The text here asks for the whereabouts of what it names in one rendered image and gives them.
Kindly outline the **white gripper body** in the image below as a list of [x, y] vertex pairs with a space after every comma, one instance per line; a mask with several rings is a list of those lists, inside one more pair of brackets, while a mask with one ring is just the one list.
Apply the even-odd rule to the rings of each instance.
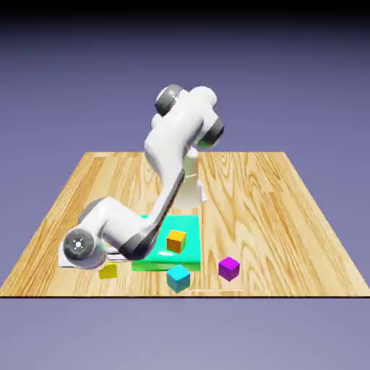
[[127, 259], [111, 245], [102, 244], [87, 259], [70, 261], [64, 254], [63, 247], [59, 247], [58, 266], [63, 268], [98, 269], [110, 262], [127, 262]]

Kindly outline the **small yellow cube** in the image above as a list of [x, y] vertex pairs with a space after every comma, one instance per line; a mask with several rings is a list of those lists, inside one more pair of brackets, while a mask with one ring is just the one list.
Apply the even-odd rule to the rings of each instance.
[[109, 262], [104, 267], [98, 270], [98, 275], [101, 280], [116, 279], [118, 277], [118, 267], [115, 262]]

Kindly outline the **small orange cube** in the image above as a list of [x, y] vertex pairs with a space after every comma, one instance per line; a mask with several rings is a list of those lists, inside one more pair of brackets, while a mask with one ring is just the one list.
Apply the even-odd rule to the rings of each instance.
[[186, 233], [183, 231], [171, 230], [166, 237], [168, 251], [180, 254], [186, 246]]

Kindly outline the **small cyan cube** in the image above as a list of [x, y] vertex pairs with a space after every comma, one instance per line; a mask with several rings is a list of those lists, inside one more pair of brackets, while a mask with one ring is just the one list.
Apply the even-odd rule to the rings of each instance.
[[190, 286], [190, 271], [182, 265], [176, 265], [166, 273], [168, 287], [180, 293]]

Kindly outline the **small purple cube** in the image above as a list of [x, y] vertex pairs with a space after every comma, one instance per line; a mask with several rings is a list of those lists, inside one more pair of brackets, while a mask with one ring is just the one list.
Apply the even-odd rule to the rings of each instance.
[[226, 257], [218, 262], [218, 274], [227, 281], [232, 281], [239, 272], [240, 263], [232, 257]]

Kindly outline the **large green box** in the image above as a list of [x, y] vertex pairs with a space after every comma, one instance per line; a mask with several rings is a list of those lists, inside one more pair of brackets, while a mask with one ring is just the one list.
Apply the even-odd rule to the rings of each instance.
[[[167, 237], [171, 231], [186, 234], [184, 249], [181, 253], [167, 248]], [[152, 251], [142, 260], [132, 262], [134, 272], [166, 271], [182, 265], [191, 272], [201, 268], [201, 241], [199, 217], [197, 215], [169, 215], [163, 221]]]

